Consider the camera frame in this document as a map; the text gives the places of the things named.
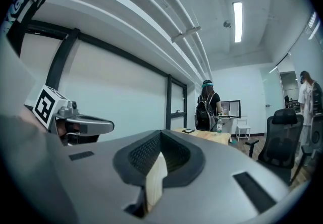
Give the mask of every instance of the black office chair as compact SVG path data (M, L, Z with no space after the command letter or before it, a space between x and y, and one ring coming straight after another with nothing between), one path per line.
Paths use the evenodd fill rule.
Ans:
M257 161L273 171L288 185L291 185L295 180L301 166L304 164L305 157L309 155L306 148L300 148L303 150L304 156L291 180L291 172L295 163L295 153L303 122L304 117L297 115L291 108L276 111L273 117L267 119L267 138ZM252 157L254 145L258 141L246 142L247 145L250 145L250 157Z

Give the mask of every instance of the apriltag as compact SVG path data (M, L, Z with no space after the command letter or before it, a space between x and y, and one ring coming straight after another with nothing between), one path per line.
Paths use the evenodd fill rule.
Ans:
M43 85L32 112L38 120L49 129L53 114L56 114L62 106L67 106L69 100L57 90Z

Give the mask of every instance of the white chair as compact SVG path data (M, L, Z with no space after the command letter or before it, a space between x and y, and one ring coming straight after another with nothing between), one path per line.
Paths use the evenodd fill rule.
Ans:
M238 141L240 138L248 138L248 140L250 139L250 129L251 127L247 125L247 119L248 116L241 116L241 118L237 118L237 128L239 129L239 134L237 136ZM246 134L245 136L240 136L240 131L241 130L246 130Z

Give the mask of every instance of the fluorescent light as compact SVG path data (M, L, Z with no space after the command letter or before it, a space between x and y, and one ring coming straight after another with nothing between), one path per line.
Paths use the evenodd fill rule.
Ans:
M273 68L269 73L272 73L276 69L277 69L277 66L275 68Z
M308 22L308 25L310 28L313 26L315 19L316 19L316 12L313 13L311 19Z
M241 42L242 37L242 3L233 3L233 9L236 29L235 42L238 43Z
M308 40L311 40L311 39L314 37L314 35L315 35L315 33L317 32L318 27L320 26L320 24L321 24L321 21L319 20L319 21L318 21L318 24L317 24L317 25L316 25L316 27L314 28L313 33L310 35L310 37L309 37L309 39L308 39Z

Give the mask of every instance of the wooden table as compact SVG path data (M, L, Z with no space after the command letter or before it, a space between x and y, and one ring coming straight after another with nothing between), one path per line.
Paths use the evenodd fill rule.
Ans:
M186 130L186 128L177 128L177 129L175 129L173 131L183 133L182 132L183 130ZM188 135L193 135L193 136L198 137L198 138L202 138L202 139L205 139L205 140L222 143L222 144L225 144L225 145L229 144L229 140L232 141L230 133L216 133L216 132L206 132L206 131L197 131L197 130L195 130L192 133L188 133Z

